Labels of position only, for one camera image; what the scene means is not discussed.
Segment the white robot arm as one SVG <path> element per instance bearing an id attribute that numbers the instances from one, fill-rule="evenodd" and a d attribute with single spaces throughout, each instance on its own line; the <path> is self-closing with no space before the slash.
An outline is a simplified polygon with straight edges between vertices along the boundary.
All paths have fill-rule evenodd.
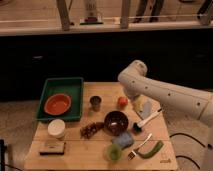
<path id="1" fill-rule="evenodd" d="M 131 100 L 143 94 L 206 124 L 210 134 L 201 171 L 213 171 L 213 92 L 153 80 L 147 78 L 146 74 L 146 64 L 134 60 L 119 73 L 118 81 Z"/>

